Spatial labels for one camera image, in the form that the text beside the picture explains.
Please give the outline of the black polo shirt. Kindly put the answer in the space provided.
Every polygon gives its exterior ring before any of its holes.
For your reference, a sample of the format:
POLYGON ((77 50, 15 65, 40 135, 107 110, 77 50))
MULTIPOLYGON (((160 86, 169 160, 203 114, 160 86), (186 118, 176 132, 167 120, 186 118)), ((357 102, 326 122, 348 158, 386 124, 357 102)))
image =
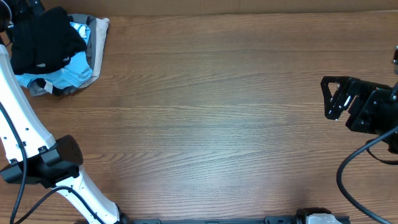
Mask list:
POLYGON ((16 75, 56 72, 86 50, 85 41, 62 7, 14 25, 11 34, 11 65, 16 75))

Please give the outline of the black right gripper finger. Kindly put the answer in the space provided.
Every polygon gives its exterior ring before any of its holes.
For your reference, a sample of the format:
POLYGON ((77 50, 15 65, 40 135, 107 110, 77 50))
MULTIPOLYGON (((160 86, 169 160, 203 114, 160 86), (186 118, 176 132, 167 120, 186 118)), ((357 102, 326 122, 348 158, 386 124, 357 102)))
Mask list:
POLYGON ((321 81, 321 88, 326 108, 362 108, 364 82, 354 77, 325 76, 321 81))
POLYGON ((339 119, 342 112, 349 108, 356 95, 356 88, 353 85, 340 85, 333 95, 329 86, 326 85, 324 87, 325 117, 332 120, 339 119))

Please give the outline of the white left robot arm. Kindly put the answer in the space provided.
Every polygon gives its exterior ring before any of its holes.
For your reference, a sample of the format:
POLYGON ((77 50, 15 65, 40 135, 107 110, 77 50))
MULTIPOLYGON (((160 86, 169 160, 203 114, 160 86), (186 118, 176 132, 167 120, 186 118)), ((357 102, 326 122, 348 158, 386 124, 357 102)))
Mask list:
POLYGON ((32 96, 82 90, 101 73, 108 19, 45 10, 39 1, 2 1, 1 141, 8 165, 1 177, 20 190, 40 184, 64 196, 88 223, 129 223, 89 178, 76 140, 55 139, 34 113, 32 96))

